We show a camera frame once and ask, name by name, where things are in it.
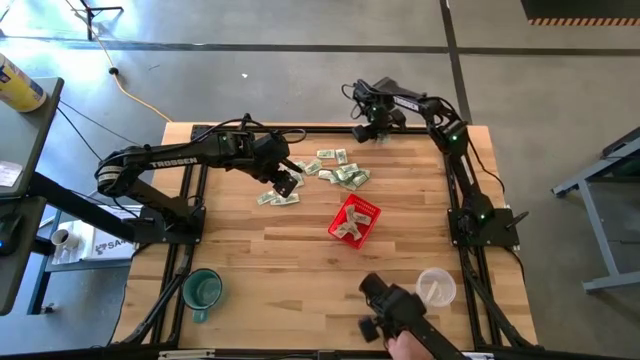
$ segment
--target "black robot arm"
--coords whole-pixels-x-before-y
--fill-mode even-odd
[[[373,86],[358,80],[353,84],[352,100],[369,123],[353,129],[358,142],[404,129],[406,119],[401,108],[425,120],[429,136],[448,157],[462,192],[460,209],[449,214],[451,228],[456,232],[452,239],[454,245],[519,245],[514,225],[524,216],[514,218],[510,209],[495,209],[489,197],[482,193],[469,157],[467,122],[448,101],[401,88],[388,77]]]
[[[138,176],[146,170],[196,164],[227,171],[235,169],[262,183],[271,182],[278,194],[289,196],[297,181],[288,171],[280,170],[280,165],[284,164],[296,172],[302,172],[302,169],[287,159],[289,145],[284,136],[278,131],[267,131],[256,139],[246,124],[261,127],[262,124],[253,121],[249,114],[224,124],[230,122],[241,122],[242,125],[237,130],[223,130],[216,126],[188,143],[128,147],[113,152],[100,163],[95,173],[98,192],[112,198],[127,196],[144,205],[156,222],[164,224],[161,227],[174,230],[193,227],[192,223],[199,221],[197,216],[193,216],[197,215],[197,209],[188,206],[185,199],[169,197],[139,180]],[[137,221],[140,225],[148,218],[130,222]]]

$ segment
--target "red plastic basket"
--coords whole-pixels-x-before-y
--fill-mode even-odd
[[[343,238],[339,238],[332,233],[332,231],[334,231],[338,226],[347,221],[347,213],[345,212],[345,208],[351,204],[356,205],[357,212],[371,217],[371,225],[364,225],[359,223],[357,224],[358,231],[360,231],[360,234],[362,234],[362,237],[357,241],[354,240],[353,234],[351,233],[347,233],[347,235],[345,235]],[[378,221],[378,216],[380,216],[381,212],[382,210],[380,210],[379,207],[370,204],[366,200],[354,194],[351,194],[347,198],[347,201],[342,204],[340,211],[338,211],[338,215],[336,215],[336,217],[333,219],[331,225],[329,225],[329,234],[331,234],[331,236],[335,237],[336,239],[344,241],[345,243],[347,243],[347,245],[351,246],[354,249],[360,249],[362,245],[364,245],[364,241],[367,240],[369,233],[373,229],[373,225],[375,225],[376,221]]]

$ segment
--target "yellow can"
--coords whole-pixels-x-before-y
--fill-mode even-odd
[[[18,112],[39,108],[47,93],[9,59],[0,54],[0,100]]]

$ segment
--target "human hand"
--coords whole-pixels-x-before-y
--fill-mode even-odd
[[[431,353],[408,331],[401,332],[397,339],[389,339],[387,347],[393,360],[433,360]]]

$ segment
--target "yellow cable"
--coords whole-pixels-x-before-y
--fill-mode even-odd
[[[102,44],[102,41],[100,40],[100,37],[98,36],[98,34],[96,34],[95,31],[93,31],[93,29],[91,28],[91,26],[89,26],[89,23],[86,22],[84,20],[84,18],[82,17],[82,15],[80,15],[80,13],[78,12],[78,10],[76,10],[73,5],[71,5],[71,3],[69,2],[69,0],[64,0],[67,2],[67,4],[69,4],[69,7],[71,7],[71,10],[73,10],[76,15],[80,18],[80,20],[82,20],[82,22],[84,22],[85,25],[87,25],[87,29],[89,29],[89,31],[91,31],[91,33],[93,34],[93,36],[96,38],[96,40],[98,40],[98,44],[100,44],[100,47],[102,48],[102,50],[104,50],[104,54],[107,55],[107,60],[109,60],[109,65],[111,65],[112,68],[115,68],[116,66],[113,64],[113,60],[111,60],[111,56],[109,56],[109,52],[107,51],[107,49],[104,47],[104,44]],[[135,97],[134,95],[131,95],[129,92],[127,92],[122,85],[120,84],[120,80],[118,79],[118,75],[117,74],[112,74],[113,75],[113,79],[116,81],[116,84],[118,85],[118,88],[120,89],[120,91],[122,91],[122,93],[124,93],[125,95],[127,95],[128,97],[130,97],[131,99],[135,100],[136,102],[146,106],[147,108],[155,111],[156,114],[160,115],[162,118],[164,118],[167,122],[173,122],[173,120],[171,120],[171,118],[169,118],[167,115],[163,114],[162,112],[160,112],[160,110],[156,109],[153,105],[149,105],[146,102],[142,101],[141,99]]]

